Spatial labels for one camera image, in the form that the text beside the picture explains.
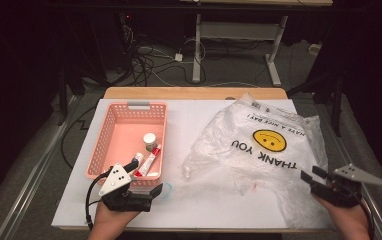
pink basket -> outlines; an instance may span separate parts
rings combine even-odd
[[[125,166],[137,152],[144,154],[145,161],[150,152],[146,149],[143,136],[151,132],[156,135],[156,142],[162,145],[162,150],[147,176],[133,177],[131,186],[158,185],[162,173],[166,114],[165,103],[111,103],[104,117],[86,176],[95,179],[117,162]]]

human arm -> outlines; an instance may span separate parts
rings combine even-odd
[[[126,225],[140,212],[110,211],[106,205],[99,202],[95,214],[94,227],[88,240],[113,240],[125,230]]]
[[[369,240],[368,218],[360,205],[351,208],[336,207],[312,194],[326,208],[343,240]]]

yellow smiley face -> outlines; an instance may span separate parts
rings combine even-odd
[[[287,147],[285,138],[272,130],[257,130],[253,133],[253,138],[260,146],[272,152],[281,152]]]

